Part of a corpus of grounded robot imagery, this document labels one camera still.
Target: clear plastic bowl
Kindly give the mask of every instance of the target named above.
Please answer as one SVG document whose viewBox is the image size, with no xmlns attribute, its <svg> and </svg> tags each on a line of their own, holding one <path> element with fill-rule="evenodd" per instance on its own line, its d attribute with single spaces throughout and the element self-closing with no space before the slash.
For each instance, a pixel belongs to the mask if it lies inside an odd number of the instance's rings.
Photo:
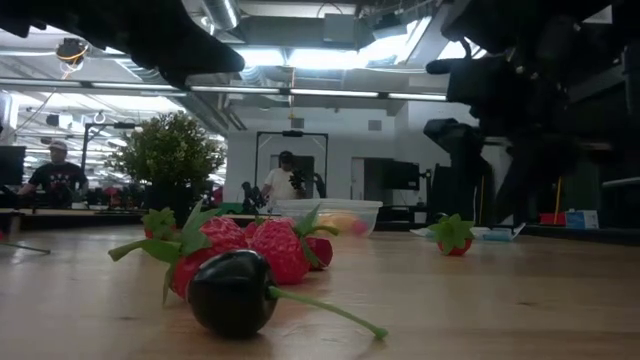
<svg viewBox="0 0 640 360">
<path fill-rule="evenodd" d="M 367 237 L 376 226 L 380 201 L 345 199 L 280 200 L 277 208 L 282 216 L 298 221 L 320 205 L 316 225 L 335 227 L 340 235 Z"/>
</svg>

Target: man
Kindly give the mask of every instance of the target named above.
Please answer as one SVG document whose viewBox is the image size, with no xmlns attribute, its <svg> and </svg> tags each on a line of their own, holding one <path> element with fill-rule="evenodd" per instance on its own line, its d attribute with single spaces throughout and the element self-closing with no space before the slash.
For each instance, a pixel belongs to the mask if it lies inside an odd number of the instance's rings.
<svg viewBox="0 0 640 360">
<path fill-rule="evenodd" d="M 269 197 L 269 202 L 274 205 L 278 200 L 293 200 L 300 198 L 291 182 L 293 175 L 293 154 L 290 151 L 283 151 L 278 156 L 280 167 L 271 170 L 264 181 L 262 196 Z"/>
<path fill-rule="evenodd" d="M 76 184 L 80 194 L 86 194 L 89 182 L 78 165 L 66 161 L 67 144 L 62 141 L 53 141 L 49 145 L 49 151 L 51 162 L 37 168 L 29 179 L 29 183 L 18 191 L 18 195 L 29 194 L 40 185 L 45 192 L 55 194 L 56 199 L 66 203 L 70 202 L 68 197 L 76 189 Z"/>
</svg>

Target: white shirt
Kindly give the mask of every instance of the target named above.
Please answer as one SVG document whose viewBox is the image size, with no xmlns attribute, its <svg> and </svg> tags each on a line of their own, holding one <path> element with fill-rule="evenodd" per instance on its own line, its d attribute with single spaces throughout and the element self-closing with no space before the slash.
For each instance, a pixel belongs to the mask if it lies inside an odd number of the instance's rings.
<svg viewBox="0 0 640 360">
<path fill-rule="evenodd" d="M 273 169 L 264 180 L 265 185 L 271 186 L 269 202 L 272 204 L 278 200 L 294 200 L 297 198 L 296 190 L 291 186 L 289 179 L 293 173 L 281 168 Z"/>
</svg>

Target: computer monitor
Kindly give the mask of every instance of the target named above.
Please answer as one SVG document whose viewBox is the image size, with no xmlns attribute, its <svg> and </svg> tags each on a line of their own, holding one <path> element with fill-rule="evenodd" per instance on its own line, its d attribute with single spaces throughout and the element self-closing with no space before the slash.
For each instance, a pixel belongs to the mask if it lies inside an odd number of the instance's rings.
<svg viewBox="0 0 640 360">
<path fill-rule="evenodd" d="M 24 146 L 0 146 L 0 185 L 22 185 Z"/>
<path fill-rule="evenodd" d="M 386 189 L 418 191 L 420 190 L 420 168 L 414 163 L 389 161 L 385 164 L 382 183 Z"/>
</svg>

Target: black bell pepper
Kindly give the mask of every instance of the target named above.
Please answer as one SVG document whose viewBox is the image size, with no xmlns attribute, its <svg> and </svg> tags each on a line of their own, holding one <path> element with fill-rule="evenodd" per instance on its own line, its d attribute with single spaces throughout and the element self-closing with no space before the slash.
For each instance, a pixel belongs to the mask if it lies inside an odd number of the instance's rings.
<svg viewBox="0 0 640 360">
<path fill-rule="evenodd" d="M 276 287 L 266 259 L 251 250 L 218 255 L 200 266 L 189 285 L 194 316 L 207 329 L 228 338 L 255 335 L 271 318 L 278 298 L 288 298 L 342 315 L 369 329 L 377 338 L 387 330 L 333 305 Z"/>
</svg>

